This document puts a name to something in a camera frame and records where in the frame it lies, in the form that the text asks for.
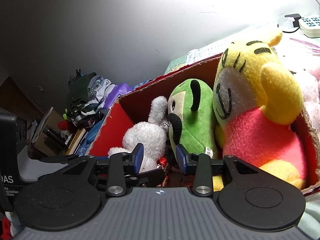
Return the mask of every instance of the white wall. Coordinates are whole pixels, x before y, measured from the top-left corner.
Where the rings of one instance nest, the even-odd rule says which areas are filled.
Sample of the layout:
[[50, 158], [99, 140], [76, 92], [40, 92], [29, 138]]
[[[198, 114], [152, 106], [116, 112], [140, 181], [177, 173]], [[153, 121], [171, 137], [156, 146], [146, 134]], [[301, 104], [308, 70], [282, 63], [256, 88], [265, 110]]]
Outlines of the white wall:
[[0, 0], [0, 59], [41, 110], [62, 112], [76, 68], [135, 85], [250, 24], [316, 11], [314, 0]]
[[0, 65], [0, 86], [8, 77], [8, 72]]

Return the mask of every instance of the purple package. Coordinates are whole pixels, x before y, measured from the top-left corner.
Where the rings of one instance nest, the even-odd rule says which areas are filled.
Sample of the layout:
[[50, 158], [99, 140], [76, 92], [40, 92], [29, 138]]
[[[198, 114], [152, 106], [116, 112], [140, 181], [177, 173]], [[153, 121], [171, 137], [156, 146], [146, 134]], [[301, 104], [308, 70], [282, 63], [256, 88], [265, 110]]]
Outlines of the purple package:
[[115, 86], [108, 95], [103, 109], [110, 109], [110, 107], [113, 105], [113, 103], [119, 96], [125, 95], [130, 91], [132, 91], [132, 88], [127, 83], [122, 83], [121, 85]]

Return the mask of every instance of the power strip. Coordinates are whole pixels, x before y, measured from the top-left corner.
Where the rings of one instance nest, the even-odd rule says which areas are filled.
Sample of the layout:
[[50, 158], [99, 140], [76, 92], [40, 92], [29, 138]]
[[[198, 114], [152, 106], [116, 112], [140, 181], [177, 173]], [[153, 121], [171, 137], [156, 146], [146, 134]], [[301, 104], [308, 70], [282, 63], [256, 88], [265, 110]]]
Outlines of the power strip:
[[320, 37], [320, 17], [310, 17], [299, 19], [302, 32], [309, 38]]

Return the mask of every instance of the cardboard box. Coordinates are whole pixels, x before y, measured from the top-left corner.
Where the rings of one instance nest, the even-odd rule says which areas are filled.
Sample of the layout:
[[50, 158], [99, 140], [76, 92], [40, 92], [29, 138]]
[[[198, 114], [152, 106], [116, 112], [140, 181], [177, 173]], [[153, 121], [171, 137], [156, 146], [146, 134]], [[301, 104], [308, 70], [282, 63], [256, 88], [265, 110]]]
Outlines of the cardboard box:
[[[140, 89], [119, 98], [111, 108], [100, 128], [89, 154], [104, 156], [111, 147], [121, 147], [125, 132], [135, 123], [147, 121], [151, 101], [158, 96], [169, 97], [173, 89], [189, 78], [200, 79], [213, 87], [221, 54], [208, 60], [185, 66], [175, 72], [158, 77]], [[308, 188], [303, 190], [309, 195], [320, 189], [320, 147], [316, 131], [312, 128], [305, 110], [292, 124], [292, 129], [301, 138], [308, 159]]]
[[61, 148], [42, 131], [44, 127], [48, 125], [53, 130], [60, 133], [61, 130], [58, 127], [58, 123], [64, 121], [64, 119], [55, 110], [53, 110], [53, 108], [51, 108], [50, 111], [43, 117], [43, 121], [44, 123], [40, 123], [38, 127], [40, 129], [39, 136], [37, 138], [33, 138], [33, 140], [31, 141], [32, 147], [47, 155], [48, 157], [58, 155], [61, 152]]

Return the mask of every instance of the red object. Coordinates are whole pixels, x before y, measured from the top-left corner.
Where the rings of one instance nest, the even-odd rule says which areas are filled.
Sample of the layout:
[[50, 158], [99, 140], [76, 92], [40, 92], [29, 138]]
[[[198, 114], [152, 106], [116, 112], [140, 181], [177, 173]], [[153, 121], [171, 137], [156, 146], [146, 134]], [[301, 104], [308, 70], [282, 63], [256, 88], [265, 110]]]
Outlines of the red object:
[[12, 238], [11, 233], [10, 233], [10, 222], [7, 218], [3, 218], [2, 219], [2, 235], [1, 235], [1, 239], [2, 240], [9, 240]]
[[70, 130], [70, 127], [71, 127], [71, 125], [70, 125], [70, 122], [68, 122], [68, 121], [61, 121], [58, 123], [58, 128], [60, 130]]
[[122, 138], [125, 132], [133, 125], [134, 123], [122, 109], [121, 105], [115, 103], [96, 136], [90, 154], [106, 156], [110, 148], [122, 147]]
[[266, 118], [260, 107], [231, 120], [224, 133], [223, 155], [233, 154], [256, 167], [282, 160], [298, 170], [300, 179], [307, 178], [306, 154], [301, 140], [287, 125]]
[[158, 161], [158, 163], [163, 167], [167, 166], [167, 163], [168, 163], [167, 162], [167, 158], [166, 157], [161, 157], [160, 160]]
[[61, 121], [58, 123], [58, 128], [60, 130], [68, 130], [71, 133], [74, 133], [77, 131], [77, 128], [73, 125], [72, 122], [69, 121]]
[[[186, 79], [200, 79], [210, 87], [213, 87], [220, 57], [221, 54], [208, 60], [185, 66], [165, 76], [160, 76], [117, 99], [117, 103], [110, 110], [96, 136], [89, 154], [103, 156], [107, 155], [111, 147], [121, 147], [125, 132], [135, 123], [148, 120], [151, 101], [158, 96], [169, 98], [175, 87]], [[315, 185], [318, 182], [316, 149], [319, 142], [314, 139], [314, 134], [310, 134], [310, 128], [303, 115], [299, 115], [291, 127], [298, 135], [306, 153], [308, 167], [307, 186]], [[190, 182], [190, 178], [185, 178], [185, 184], [191, 184]], [[310, 190], [311, 187], [305, 189], [304, 192], [309, 192]]]

